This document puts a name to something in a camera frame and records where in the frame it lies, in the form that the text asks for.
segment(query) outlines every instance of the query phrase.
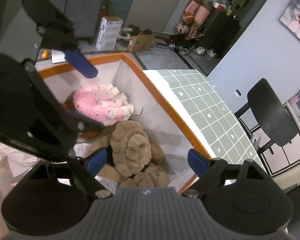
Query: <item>pink bag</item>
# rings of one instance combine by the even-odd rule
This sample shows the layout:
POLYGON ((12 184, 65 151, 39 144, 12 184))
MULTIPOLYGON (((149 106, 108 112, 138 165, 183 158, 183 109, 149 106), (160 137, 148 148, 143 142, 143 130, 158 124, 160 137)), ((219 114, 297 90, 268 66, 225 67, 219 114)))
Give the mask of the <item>pink bag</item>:
POLYGON ((200 4, 196 3, 195 1, 192 1, 188 4, 188 6, 185 8, 185 12, 189 12, 193 15, 195 15, 195 13, 197 12, 197 10, 199 9, 200 4))
POLYGON ((209 14, 210 11, 207 8, 200 6, 197 13, 194 16, 194 22, 201 25, 207 19, 209 14))

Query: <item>green grid mat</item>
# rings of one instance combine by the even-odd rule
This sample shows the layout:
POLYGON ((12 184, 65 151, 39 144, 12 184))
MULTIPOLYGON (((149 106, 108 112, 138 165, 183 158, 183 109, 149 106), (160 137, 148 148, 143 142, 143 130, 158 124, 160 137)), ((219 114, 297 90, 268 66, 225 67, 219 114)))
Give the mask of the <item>green grid mat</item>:
POLYGON ((253 159, 263 167, 236 117, 198 70, 157 70, 168 82, 215 155, 228 163, 253 159))

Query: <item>basketball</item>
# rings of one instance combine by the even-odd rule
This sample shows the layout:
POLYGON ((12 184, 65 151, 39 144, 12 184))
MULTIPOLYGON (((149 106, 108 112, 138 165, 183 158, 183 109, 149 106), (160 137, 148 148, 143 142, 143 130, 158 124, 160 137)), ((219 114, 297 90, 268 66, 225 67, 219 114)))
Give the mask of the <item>basketball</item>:
POLYGON ((192 24, 192 23, 194 23, 194 16, 191 13, 184 13, 182 16, 182 20, 186 24, 192 24))

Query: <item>screw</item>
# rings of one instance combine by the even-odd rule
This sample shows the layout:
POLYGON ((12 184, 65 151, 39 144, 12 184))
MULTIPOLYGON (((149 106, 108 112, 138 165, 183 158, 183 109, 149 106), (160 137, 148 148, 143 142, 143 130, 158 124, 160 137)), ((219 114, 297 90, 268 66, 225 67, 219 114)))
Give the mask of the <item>screw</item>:
POLYGON ((190 198, 196 198, 199 196, 199 192, 195 189, 187 189, 184 193, 183 196, 185 197, 190 197, 190 198))
POLYGON ((82 131, 82 130, 84 129, 84 124, 83 124, 83 122, 78 122, 78 129, 79 129, 80 131, 82 131))
POLYGON ((24 68, 26 71, 28 72, 33 72, 34 70, 34 64, 31 62, 31 61, 27 61, 25 64, 24 64, 24 68))
POLYGON ((46 28, 43 27, 43 26, 39 26, 39 27, 37 28, 37 31, 38 31, 39 34, 43 35, 43 34, 46 33, 46 28))
POLYGON ((97 198, 107 198, 111 196, 111 192, 107 189, 101 189, 95 192, 97 198))

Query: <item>pink and white yarn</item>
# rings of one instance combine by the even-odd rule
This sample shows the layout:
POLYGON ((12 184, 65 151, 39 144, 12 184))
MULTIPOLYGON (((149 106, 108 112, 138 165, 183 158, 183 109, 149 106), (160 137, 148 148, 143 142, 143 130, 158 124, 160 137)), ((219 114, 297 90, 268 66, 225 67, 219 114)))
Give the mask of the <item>pink and white yarn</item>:
POLYGON ((80 114, 105 126, 128 120, 134 110, 126 95, 111 84, 82 86, 74 93, 73 103, 80 114))

